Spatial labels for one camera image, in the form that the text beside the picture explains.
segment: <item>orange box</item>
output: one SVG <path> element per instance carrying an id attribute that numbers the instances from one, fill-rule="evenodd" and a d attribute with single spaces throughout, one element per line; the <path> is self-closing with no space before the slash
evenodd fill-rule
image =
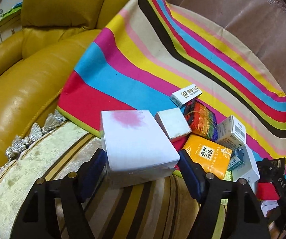
<path id="1" fill-rule="evenodd" d="M 221 180 L 224 178 L 232 150 L 194 134 L 190 135 L 183 149 L 206 173 L 211 172 Z"/>

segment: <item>black stripe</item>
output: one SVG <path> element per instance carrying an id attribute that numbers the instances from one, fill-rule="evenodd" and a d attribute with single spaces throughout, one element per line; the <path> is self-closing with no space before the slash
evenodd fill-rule
<path id="1" fill-rule="evenodd" d="M 247 107 L 256 117 L 257 119 L 275 136 L 279 138 L 286 138 L 286 130 L 275 128 L 274 126 L 270 125 L 262 116 L 260 116 L 251 105 L 247 101 L 245 101 L 237 92 L 235 92 L 232 88 L 230 88 L 227 84 L 225 84 L 223 81 L 218 79 L 216 76 L 212 75 L 205 69 L 201 68 L 200 66 L 192 63 L 191 61 L 184 58 L 182 55 L 178 53 L 178 51 L 175 49 L 173 41 L 171 40 L 171 37 L 167 33 L 166 29 L 164 28 L 163 24 L 160 22 L 159 18 L 156 15 L 156 12 L 151 7 L 148 0 L 138 0 L 139 2 L 139 8 L 142 10 L 142 12 L 145 14 L 146 18 L 154 28 L 157 36 L 161 40 L 164 47 L 167 49 L 167 51 L 177 60 L 181 61 L 182 63 L 192 67 L 196 71 L 202 73 L 203 75 L 207 76 L 214 82 L 216 82 L 218 85 L 220 85 L 222 88 L 227 90 L 231 95 L 233 95 L 236 99 L 238 99 L 242 104 L 244 104 L 245 107 Z"/>
<path id="2" fill-rule="evenodd" d="M 175 222 L 176 222 L 176 213 L 177 213 L 177 207 L 178 207 L 178 186 L 177 186 L 177 181 L 174 175 L 173 175 L 173 178 L 175 182 L 175 205 L 174 205 L 174 213 L 173 213 L 171 231 L 169 233 L 168 239 L 172 239 L 173 237 L 173 232 L 174 232 L 174 227 L 175 227 Z"/>
<path id="3" fill-rule="evenodd" d="M 142 191 L 142 195 L 138 204 L 138 208 L 136 209 L 135 216 L 133 218 L 129 233 L 127 234 L 126 239 L 135 239 L 144 216 L 144 212 L 146 209 L 147 201 L 150 196 L 150 188 L 152 186 L 152 182 L 146 182 L 144 184 L 144 188 Z"/>
<path id="4" fill-rule="evenodd" d="M 62 154 L 55 162 L 54 164 L 51 165 L 51 167 L 45 172 L 45 174 L 42 176 L 42 178 L 45 178 L 49 173 L 50 171 L 63 159 L 64 156 L 67 155 L 67 153 L 69 153 L 76 145 L 77 143 L 79 143 L 83 138 L 85 138 L 86 136 L 88 136 L 89 133 L 86 133 L 84 136 L 82 136 L 78 141 L 76 141 L 73 145 L 71 145 L 69 147 L 69 149 L 64 153 Z"/>
<path id="5" fill-rule="evenodd" d="M 129 201 L 133 186 L 125 187 L 102 239 L 112 239 Z"/>

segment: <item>red cloth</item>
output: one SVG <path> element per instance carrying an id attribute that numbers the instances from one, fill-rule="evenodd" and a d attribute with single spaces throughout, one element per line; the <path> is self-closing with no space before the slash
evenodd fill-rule
<path id="1" fill-rule="evenodd" d="M 188 136 L 185 136 L 185 137 L 181 138 L 179 141 L 176 141 L 172 144 L 174 146 L 174 148 L 176 149 L 176 151 L 179 151 L 183 148 L 187 139 L 188 139 Z M 177 170 L 180 170 L 177 164 L 176 164 L 175 168 Z"/>
<path id="2" fill-rule="evenodd" d="M 260 200 L 278 200 L 280 197 L 271 183 L 258 183 L 256 197 Z"/>

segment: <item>decorative fringe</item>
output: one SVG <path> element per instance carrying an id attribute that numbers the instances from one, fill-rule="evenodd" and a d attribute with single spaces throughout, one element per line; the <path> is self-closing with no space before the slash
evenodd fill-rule
<path id="1" fill-rule="evenodd" d="M 57 110 L 55 110 L 54 113 L 50 113 L 48 115 L 47 119 L 45 120 L 44 127 L 41 128 L 38 123 L 34 123 L 31 127 L 30 134 L 27 137 L 22 139 L 20 136 L 16 135 L 11 146 L 9 146 L 5 152 L 8 162 L 0 167 L 0 171 L 7 167 L 12 160 L 18 159 L 20 154 L 24 150 L 28 149 L 32 143 L 56 127 L 61 126 L 65 121 L 67 121 L 67 119 Z"/>

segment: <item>sofa cushion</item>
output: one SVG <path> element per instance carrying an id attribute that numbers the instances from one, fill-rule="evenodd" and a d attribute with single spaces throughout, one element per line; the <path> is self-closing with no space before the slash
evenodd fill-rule
<path id="1" fill-rule="evenodd" d="M 95 28 L 104 0 L 23 0 L 22 26 Z"/>
<path id="2" fill-rule="evenodd" d="M 99 32 L 85 31 L 41 49 L 0 76 L 0 166 L 15 135 L 25 136 L 53 112 L 65 81 Z"/>
<path id="3" fill-rule="evenodd" d="M 26 27 L 23 28 L 22 58 L 26 59 L 35 52 L 60 40 L 84 31 L 82 27 Z"/>

